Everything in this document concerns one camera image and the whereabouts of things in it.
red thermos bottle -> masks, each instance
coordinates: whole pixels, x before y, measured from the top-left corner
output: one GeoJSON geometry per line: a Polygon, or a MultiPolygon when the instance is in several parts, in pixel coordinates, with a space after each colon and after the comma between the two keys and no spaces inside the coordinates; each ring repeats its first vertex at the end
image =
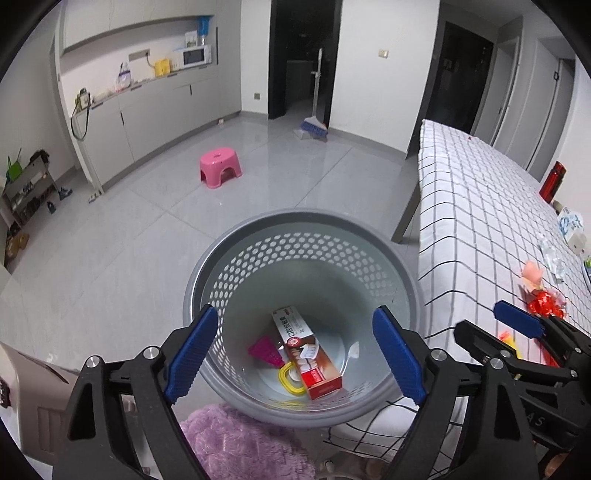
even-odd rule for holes
{"type": "Polygon", "coordinates": [[[556,162],[540,190],[540,196],[546,201],[546,203],[550,203],[554,198],[565,173],[566,168],[564,168],[564,165],[560,162],[556,162]]]}

blue gripper pad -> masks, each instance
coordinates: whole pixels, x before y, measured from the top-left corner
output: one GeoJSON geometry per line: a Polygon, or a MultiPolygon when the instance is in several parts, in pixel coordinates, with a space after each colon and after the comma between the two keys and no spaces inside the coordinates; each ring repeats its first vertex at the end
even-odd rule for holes
{"type": "Polygon", "coordinates": [[[541,338],[544,334],[544,327],[536,317],[511,303],[507,303],[505,300],[496,302],[492,312],[498,321],[503,322],[528,338],[541,338]]]}
{"type": "Polygon", "coordinates": [[[175,404],[180,397],[189,393],[189,388],[213,343],[216,331],[217,312],[210,307],[199,319],[199,323],[168,367],[168,384],[164,396],[171,404],[175,404]]]}
{"type": "Polygon", "coordinates": [[[421,365],[381,308],[375,310],[372,326],[374,337],[402,393],[420,405],[427,396],[421,365]]]}

toothpaste box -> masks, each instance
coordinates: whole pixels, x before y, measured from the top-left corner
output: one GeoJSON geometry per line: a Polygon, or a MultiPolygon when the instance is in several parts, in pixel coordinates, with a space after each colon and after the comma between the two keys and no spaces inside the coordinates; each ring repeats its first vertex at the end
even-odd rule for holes
{"type": "Polygon", "coordinates": [[[342,388],[340,372],[296,308],[284,307],[271,315],[285,344],[287,355],[297,366],[310,398],[315,400],[342,388]]]}

cabinet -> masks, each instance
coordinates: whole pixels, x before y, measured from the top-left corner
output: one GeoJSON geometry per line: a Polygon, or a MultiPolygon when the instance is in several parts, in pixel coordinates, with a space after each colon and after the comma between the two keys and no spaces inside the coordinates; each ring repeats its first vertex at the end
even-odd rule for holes
{"type": "Polygon", "coordinates": [[[144,95],[140,101],[121,110],[134,160],[139,160],[164,145],[167,135],[163,112],[161,93],[144,95]]]}
{"type": "Polygon", "coordinates": [[[145,0],[112,0],[109,30],[127,27],[142,21],[145,0]]]}
{"type": "Polygon", "coordinates": [[[197,15],[215,15],[216,0],[187,0],[187,15],[196,17],[197,15]]]}
{"type": "Polygon", "coordinates": [[[145,2],[144,21],[185,17],[187,15],[187,3],[189,2],[193,2],[193,0],[150,0],[145,2]]]}
{"type": "Polygon", "coordinates": [[[109,30],[111,1],[68,0],[64,12],[64,48],[109,30]]]}
{"type": "Polygon", "coordinates": [[[63,47],[146,22],[215,14],[216,0],[67,0],[63,47]]]}
{"type": "MultiPolygon", "coordinates": [[[[82,112],[76,118],[78,131],[84,132],[86,114],[82,112]]],[[[119,105],[114,101],[106,101],[90,110],[88,132],[79,144],[86,150],[101,184],[134,162],[119,105]]]]}
{"type": "Polygon", "coordinates": [[[195,128],[220,118],[219,87],[217,78],[192,83],[191,104],[195,128]]]}
{"type": "Polygon", "coordinates": [[[241,2],[217,0],[219,116],[230,115],[242,110],[240,14],[241,2]]]}
{"type": "Polygon", "coordinates": [[[184,85],[163,92],[166,131],[164,143],[172,142],[195,128],[191,86],[184,85]]]}

gray laundry basket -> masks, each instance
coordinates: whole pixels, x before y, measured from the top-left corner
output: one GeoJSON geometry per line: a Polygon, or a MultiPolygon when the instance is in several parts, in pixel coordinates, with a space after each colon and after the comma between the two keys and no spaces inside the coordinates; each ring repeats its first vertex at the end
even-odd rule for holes
{"type": "Polygon", "coordinates": [[[193,270],[183,306],[189,325],[210,303],[219,326],[201,373],[228,403],[261,421],[298,428],[357,418],[398,386],[372,333],[390,308],[422,333],[423,303],[406,266],[378,234],[330,213],[282,210],[222,235],[193,270]],[[311,400],[286,392],[277,370],[248,355],[272,329],[271,312],[293,305],[343,375],[343,388],[311,400]]]}

